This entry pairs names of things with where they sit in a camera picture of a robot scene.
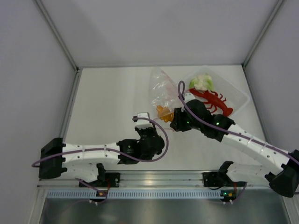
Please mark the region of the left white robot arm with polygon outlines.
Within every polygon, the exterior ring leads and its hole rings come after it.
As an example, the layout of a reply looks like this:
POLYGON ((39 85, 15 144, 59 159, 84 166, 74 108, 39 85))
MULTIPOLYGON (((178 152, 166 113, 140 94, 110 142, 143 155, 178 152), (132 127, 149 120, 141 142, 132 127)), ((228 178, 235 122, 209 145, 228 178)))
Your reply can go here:
POLYGON ((54 138, 41 149, 40 160, 34 164, 39 169, 38 177, 49 180, 62 176, 101 186, 106 180, 106 165, 153 162, 154 157, 163 152, 164 139, 152 124, 135 130, 139 139, 106 145, 73 145, 54 138))

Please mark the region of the white toy cauliflower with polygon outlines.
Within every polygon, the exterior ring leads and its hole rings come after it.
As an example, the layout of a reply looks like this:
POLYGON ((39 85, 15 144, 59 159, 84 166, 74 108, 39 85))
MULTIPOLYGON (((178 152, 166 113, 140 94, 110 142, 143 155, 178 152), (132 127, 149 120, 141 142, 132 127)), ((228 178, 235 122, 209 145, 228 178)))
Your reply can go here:
POLYGON ((199 91, 207 91, 207 90, 214 90, 213 79, 208 73, 199 74, 194 77, 190 83, 189 88, 196 89, 199 91))

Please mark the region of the red toy lobster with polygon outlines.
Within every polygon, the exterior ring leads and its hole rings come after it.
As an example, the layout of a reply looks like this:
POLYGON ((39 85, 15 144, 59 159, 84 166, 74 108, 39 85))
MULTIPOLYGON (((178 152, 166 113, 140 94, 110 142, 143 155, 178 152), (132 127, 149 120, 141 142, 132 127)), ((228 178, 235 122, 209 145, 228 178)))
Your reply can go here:
POLYGON ((195 88, 189 89, 189 92, 194 96, 203 99, 203 103, 212 114, 221 112, 222 115, 228 117, 233 113, 233 108, 226 105, 227 99, 215 91, 201 91, 195 88))

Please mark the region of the clear zip top bag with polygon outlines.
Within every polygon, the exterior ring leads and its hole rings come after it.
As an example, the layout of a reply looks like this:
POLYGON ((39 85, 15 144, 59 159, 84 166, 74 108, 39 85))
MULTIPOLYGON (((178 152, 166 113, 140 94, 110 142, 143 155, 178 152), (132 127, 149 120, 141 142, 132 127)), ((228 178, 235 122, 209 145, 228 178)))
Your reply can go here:
POLYGON ((148 85, 149 105, 151 106, 151 114, 155 121, 161 121, 157 117, 156 107, 161 105, 173 110, 181 108, 182 103, 178 99, 178 90, 176 84, 160 67, 154 67, 150 72, 148 85))

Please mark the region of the orange toy food piece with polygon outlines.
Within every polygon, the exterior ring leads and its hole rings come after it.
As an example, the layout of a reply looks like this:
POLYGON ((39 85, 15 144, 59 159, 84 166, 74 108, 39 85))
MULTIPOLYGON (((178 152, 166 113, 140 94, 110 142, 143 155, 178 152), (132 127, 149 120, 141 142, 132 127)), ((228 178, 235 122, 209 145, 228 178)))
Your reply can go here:
POLYGON ((157 117, 165 123, 172 122, 174 119, 174 111, 168 107, 158 105, 156 107, 157 117))

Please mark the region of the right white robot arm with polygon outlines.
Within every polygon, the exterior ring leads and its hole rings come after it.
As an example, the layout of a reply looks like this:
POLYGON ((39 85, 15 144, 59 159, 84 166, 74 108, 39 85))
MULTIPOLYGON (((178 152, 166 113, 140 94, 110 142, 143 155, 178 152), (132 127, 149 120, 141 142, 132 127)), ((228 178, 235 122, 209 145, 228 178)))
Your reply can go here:
POLYGON ((287 152, 262 142, 222 114, 211 114, 203 102, 193 99, 182 108, 174 109, 170 124, 176 132, 198 130, 206 137, 232 146, 260 163, 247 166, 228 162, 218 173, 223 185, 231 182, 255 182, 269 187, 284 197, 293 197, 299 187, 299 152, 287 152))

